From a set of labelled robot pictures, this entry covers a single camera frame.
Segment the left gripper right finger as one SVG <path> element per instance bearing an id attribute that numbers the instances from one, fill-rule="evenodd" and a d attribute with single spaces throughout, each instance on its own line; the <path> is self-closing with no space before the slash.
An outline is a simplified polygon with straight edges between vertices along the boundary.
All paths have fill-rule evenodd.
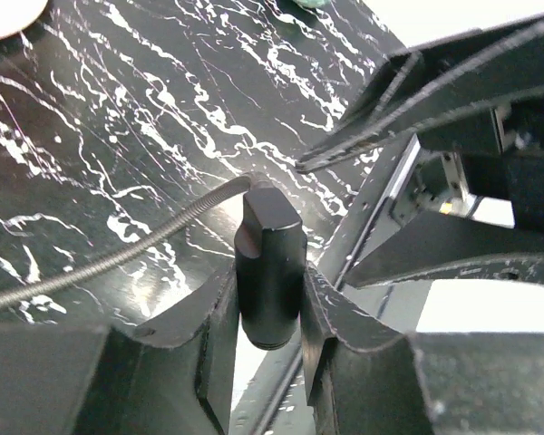
<path id="1" fill-rule="evenodd" d="M 544 333 L 400 333 L 309 267 L 301 336 L 319 434 L 544 434 Z"/>

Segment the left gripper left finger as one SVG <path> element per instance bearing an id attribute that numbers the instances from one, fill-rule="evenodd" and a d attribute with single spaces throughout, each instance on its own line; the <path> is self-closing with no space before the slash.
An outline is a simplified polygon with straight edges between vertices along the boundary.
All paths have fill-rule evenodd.
<path id="1" fill-rule="evenodd" d="M 0 323 L 0 434 L 225 434 L 237 338 L 232 265 L 130 332 Z"/>

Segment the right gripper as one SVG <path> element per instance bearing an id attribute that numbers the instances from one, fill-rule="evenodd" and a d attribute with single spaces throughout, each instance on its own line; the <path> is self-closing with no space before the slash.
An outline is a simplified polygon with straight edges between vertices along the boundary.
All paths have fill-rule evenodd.
<path id="1" fill-rule="evenodd" d="M 508 201 L 519 229 L 423 212 L 345 282 L 544 285 L 544 14 L 390 54 L 295 168 L 315 172 L 416 133 L 425 161 L 393 203 L 396 223 L 464 194 Z"/>

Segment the black hose fitting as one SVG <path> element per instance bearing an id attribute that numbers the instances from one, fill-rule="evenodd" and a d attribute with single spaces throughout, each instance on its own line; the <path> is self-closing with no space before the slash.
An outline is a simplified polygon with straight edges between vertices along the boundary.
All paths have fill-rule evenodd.
<path id="1" fill-rule="evenodd" d="M 307 251 L 302 219 L 278 188 L 250 190 L 234 245 L 243 330 L 258 349 L 279 349 L 293 336 L 301 307 Z"/>

